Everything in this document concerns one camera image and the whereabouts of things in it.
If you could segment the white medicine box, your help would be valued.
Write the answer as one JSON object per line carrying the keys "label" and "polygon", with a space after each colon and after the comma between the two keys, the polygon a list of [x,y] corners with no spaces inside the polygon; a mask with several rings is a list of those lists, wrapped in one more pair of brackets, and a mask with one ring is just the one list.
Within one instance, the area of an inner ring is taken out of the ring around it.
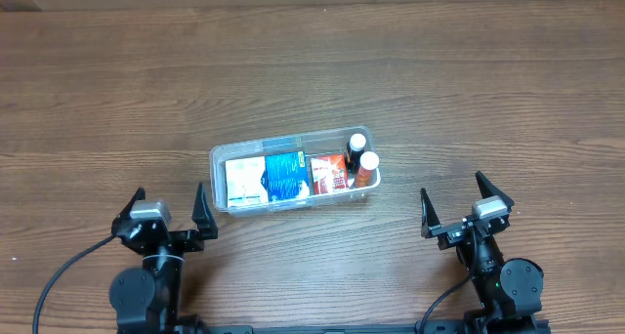
{"label": "white medicine box", "polygon": [[247,207],[269,201],[264,156],[228,160],[225,167],[228,208]]}

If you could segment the orange bottle white cap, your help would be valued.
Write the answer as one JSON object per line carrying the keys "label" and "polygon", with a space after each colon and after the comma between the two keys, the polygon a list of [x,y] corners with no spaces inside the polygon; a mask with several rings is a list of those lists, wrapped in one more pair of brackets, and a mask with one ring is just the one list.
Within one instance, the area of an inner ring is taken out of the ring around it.
{"label": "orange bottle white cap", "polygon": [[364,188],[368,185],[373,173],[379,166],[380,158],[373,151],[366,151],[359,159],[358,170],[354,178],[355,188]]}

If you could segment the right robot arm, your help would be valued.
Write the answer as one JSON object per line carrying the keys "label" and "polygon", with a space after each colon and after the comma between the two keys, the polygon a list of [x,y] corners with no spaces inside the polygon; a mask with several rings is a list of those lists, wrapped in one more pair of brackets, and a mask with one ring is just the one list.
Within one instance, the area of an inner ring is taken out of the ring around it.
{"label": "right robot arm", "polygon": [[[472,205],[470,215],[446,227],[440,223],[427,191],[420,190],[421,235],[435,238],[441,250],[455,249],[467,274],[428,307],[415,331],[547,334],[551,331],[549,322],[535,317],[542,310],[543,270],[528,259],[506,260],[495,240],[495,234],[510,225],[515,202],[483,172],[477,171],[475,177],[481,199]],[[436,307],[468,282],[476,290],[480,308],[465,312],[458,320],[432,320]]]}

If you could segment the red medicine box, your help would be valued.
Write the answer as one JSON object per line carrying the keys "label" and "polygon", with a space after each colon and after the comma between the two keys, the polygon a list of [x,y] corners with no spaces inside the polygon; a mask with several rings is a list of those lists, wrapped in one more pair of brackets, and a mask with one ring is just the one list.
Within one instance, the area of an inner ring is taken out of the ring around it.
{"label": "red medicine box", "polygon": [[319,155],[311,159],[315,194],[330,194],[348,189],[348,171],[343,154]]}

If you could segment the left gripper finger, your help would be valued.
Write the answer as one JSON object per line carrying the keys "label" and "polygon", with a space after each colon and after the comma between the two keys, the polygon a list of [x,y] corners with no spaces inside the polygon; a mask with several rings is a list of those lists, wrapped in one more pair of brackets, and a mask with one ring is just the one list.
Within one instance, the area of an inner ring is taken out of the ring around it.
{"label": "left gripper finger", "polygon": [[130,218],[130,212],[131,212],[133,206],[135,205],[135,203],[137,201],[141,201],[141,200],[145,200],[145,199],[146,199],[146,191],[145,191],[144,188],[139,187],[135,191],[133,196],[131,197],[130,201],[126,204],[126,206],[118,214],[117,218],[120,219],[120,220],[129,219]]}
{"label": "left gripper finger", "polygon": [[206,189],[202,183],[199,183],[197,187],[191,219],[196,224],[201,239],[218,238],[219,229],[210,212]]}

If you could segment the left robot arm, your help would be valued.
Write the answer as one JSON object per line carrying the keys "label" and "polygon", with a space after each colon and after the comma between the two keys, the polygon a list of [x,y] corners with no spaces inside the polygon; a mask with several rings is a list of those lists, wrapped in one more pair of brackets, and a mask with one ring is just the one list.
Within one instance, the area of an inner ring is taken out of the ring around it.
{"label": "left robot arm", "polygon": [[205,186],[199,185],[191,230],[170,230],[171,213],[163,201],[147,201],[138,188],[113,220],[111,233],[142,257],[137,268],[122,271],[111,282],[109,301],[116,311],[119,333],[206,333],[196,315],[180,315],[185,254],[201,252],[204,242],[218,237]]}

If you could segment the black bottle white cap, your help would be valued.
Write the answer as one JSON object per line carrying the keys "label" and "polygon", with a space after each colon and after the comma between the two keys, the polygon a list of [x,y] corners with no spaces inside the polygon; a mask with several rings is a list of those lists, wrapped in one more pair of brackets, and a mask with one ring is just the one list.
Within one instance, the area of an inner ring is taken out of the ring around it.
{"label": "black bottle white cap", "polygon": [[366,138],[360,133],[351,135],[347,142],[344,154],[346,168],[349,173],[355,174],[359,167],[359,160],[366,146]]}

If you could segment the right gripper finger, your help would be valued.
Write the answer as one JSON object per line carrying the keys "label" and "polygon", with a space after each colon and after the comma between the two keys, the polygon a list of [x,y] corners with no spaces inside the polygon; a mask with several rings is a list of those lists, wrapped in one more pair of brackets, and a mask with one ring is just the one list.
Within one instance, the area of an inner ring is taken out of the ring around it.
{"label": "right gripper finger", "polygon": [[441,224],[425,188],[420,189],[420,198],[422,208],[421,236],[432,238],[437,234],[438,229],[441,228]]}
{"label": "right gripper finger", "polygon": [[488,180],[482,171],[476,171],[475,177],[476,177],[477,184],[479,187],[480,195],[483,199],[498,196],[507,206],[508,211],[512,210],[512,207],[515,205],[515,201],[510,196],[508,196],[503,190],[501,190],[496,185],[494,185],[490,180]]}

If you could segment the blue medicine box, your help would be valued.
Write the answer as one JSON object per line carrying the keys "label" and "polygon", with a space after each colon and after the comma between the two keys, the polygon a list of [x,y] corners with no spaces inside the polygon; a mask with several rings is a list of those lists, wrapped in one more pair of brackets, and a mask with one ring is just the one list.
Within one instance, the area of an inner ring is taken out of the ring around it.
{"label": "blue medicine box", "polygon": [[307,161],[303,151],[266,157],[269,201],[305,199],[311,195]]}

